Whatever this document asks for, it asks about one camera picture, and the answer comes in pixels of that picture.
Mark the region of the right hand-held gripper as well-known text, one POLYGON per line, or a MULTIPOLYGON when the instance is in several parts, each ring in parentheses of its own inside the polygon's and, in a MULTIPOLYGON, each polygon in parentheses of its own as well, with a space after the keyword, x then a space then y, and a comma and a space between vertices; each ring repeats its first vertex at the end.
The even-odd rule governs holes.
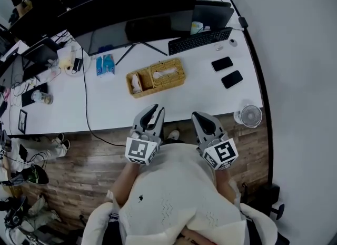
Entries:
POLYGON ((225 134, 220 120, 204 112, 194 111, 191 115, 201 157, 213 170, 227 169, 239 157, 233 138, 225 134), (203 138, 216 137, 202 143, 203 138))

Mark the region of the person's right forearm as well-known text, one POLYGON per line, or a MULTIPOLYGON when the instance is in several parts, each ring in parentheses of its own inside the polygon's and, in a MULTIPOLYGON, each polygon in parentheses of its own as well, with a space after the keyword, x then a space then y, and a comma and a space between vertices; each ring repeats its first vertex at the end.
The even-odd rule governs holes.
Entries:
POLYGON ((220 195, 229 200, 232 204, 241 202, 241 193, 233 178, 231 178, 228 169, 216 170, 216 189, 220 195))

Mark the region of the wicker tissue box basket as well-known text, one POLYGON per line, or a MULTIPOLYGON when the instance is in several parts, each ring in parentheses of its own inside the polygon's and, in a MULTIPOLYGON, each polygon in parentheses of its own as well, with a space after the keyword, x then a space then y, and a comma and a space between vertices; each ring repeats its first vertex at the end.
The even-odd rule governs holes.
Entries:
POLYGON ((183 68, 183 63, 179 58, 172 58, 166 61, 161 61, 148 67, 130 72, 126 75, 126 83, 129 94, 135 99, 181 86, 184 84, 185 79, 186 76, 183 68), (167 70, 172 67, 177 68, 176 73, 166 75, 159 79, 153 79, 154 72, 167 70), (133 74, 138 74, 143 90, 142 92, 137 94, 133 94, 132 92, 131 79, 133 74))

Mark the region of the crumpled white tissue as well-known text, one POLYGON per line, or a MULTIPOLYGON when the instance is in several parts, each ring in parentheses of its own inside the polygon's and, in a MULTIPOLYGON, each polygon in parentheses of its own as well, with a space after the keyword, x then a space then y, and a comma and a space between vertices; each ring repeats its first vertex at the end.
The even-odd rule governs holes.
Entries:
POLYGON ((142 92, 141 81, 138 74, 133 74, 131 79, 131 86, 133 94, 137 94, 142 92))

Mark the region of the blue tissue packet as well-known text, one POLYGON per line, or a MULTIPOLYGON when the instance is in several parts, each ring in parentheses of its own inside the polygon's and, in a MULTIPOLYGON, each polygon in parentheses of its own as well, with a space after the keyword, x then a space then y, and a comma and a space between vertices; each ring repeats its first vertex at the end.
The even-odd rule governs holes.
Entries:
POLYGON ((102 77, 115 74, 115 63, 112 54, 105 54, 96 58, 96 76, 102 77))

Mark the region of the white desk fan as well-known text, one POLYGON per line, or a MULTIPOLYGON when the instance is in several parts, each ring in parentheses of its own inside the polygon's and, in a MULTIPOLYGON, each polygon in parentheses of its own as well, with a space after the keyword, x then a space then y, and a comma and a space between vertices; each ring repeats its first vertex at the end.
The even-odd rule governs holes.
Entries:
POLYGON ((262 121, 262 111, 254 105, 246 105, 240 111, 233 113, 236 123, 246 126, 247 128, 256 128, 262 121))

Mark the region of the black smartphone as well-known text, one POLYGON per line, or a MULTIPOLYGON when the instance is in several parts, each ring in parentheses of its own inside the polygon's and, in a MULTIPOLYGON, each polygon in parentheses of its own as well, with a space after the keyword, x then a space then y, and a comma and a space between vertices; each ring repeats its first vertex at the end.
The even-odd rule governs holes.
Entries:
POLYGON ((221 70, 224 70, 226 68, 233 66, 233 62, 230 59, 230 57, 227 56, 227 57, 211 62, 211 65, 215 72, 219 72, 221 70))
POLYGON ((243 77, 238 70, 221 78, 221 82, 226 89, 233 87, 234 85, 240 83, 242 80, 243 80, 243 77))

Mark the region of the person's white knit top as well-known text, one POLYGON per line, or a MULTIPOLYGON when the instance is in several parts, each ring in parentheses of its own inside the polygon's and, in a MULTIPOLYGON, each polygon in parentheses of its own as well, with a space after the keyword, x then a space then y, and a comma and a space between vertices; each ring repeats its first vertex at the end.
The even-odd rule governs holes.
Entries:
POLYGON ((191 144, 168 144, 140 169, 121 207, 125 245, 173 245, 188 228, 216 245, 244 245, 246 221, 220 195, 214 171, 191 144))

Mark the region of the black office chair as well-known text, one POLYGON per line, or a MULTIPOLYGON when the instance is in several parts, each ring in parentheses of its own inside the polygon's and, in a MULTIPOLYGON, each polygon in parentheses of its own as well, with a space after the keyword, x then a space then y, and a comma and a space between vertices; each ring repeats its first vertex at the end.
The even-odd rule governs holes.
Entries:
POLYGON ((244 194, 241 202, 264 213, 268 217, 274 213, 275 220, 282 218, 285 204, 279 201, 280 187, 278 185, 266 183, 259 186, 257 191, 252 195, 249 195, 246 183, 243 183, 242 187, 244 188, 244 194))

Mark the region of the translucent plastic bottle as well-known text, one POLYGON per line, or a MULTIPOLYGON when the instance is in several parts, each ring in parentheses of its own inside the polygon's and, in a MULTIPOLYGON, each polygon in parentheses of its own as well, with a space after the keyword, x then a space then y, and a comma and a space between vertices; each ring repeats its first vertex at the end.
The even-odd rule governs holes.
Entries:
POLYGON ((209 26, 205 26, 201 22, 193 21, 191 25, 190 35, 200 34, 203 32, 210 31, 210 30, 211 28, 209 26))

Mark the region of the glass jar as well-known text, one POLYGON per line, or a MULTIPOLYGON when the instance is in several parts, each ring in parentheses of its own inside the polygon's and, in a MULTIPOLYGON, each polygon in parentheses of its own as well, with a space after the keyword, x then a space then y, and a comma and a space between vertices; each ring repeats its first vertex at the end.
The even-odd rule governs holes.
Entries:
POLYGON ((44 104, 52 104, 53 103, 53 95, 45 92, 41 92, 36 90, 32 93, 31 99, 34 102, 44 103, 44 104))

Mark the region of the wide black monitor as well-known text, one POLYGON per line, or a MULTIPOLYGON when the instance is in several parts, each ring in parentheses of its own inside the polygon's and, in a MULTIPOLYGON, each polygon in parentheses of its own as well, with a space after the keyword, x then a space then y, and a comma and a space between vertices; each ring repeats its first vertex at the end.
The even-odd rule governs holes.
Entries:
POLYGON ((60 23, 89 55, 190 35, 196 0, 91 0, 60 23))

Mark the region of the black and green bag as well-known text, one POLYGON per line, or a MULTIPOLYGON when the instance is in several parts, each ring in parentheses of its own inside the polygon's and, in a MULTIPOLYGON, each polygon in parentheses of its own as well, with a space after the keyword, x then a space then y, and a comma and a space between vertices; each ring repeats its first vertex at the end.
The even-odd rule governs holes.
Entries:
POLYGON ((48 184, 49 178, 45 170, 39 165, 32 164, 29 168, 25 168, 10 178, 8 181, 0 181, 1 185, 15 187, 24 183, 48 184))

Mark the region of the small black keyboard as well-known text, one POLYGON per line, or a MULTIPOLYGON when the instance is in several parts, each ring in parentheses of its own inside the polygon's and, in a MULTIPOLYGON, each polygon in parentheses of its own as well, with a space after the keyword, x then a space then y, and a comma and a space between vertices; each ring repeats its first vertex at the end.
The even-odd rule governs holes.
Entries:
POLYGON ((23 93, 21 95, 22 97, 22 107, 31 105, 33 103, 35 103, 35 101, 32 99, 32 94, 34 91, 40 91, 40 92, 44 92, 44 93, 48 93, 48 85, 47 83, 43 83, 41 85, 36 86, 35 88, 23 93))

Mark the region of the black picture frame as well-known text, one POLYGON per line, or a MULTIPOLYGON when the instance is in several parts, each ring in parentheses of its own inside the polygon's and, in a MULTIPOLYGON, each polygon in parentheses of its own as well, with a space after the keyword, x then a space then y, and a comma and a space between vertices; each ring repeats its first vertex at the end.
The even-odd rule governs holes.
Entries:
POLYGON ((20 110, 18 120, 18 130, 23 134, 26 134, 26 122, 27 122, 27 112, 24 110, 20 110))

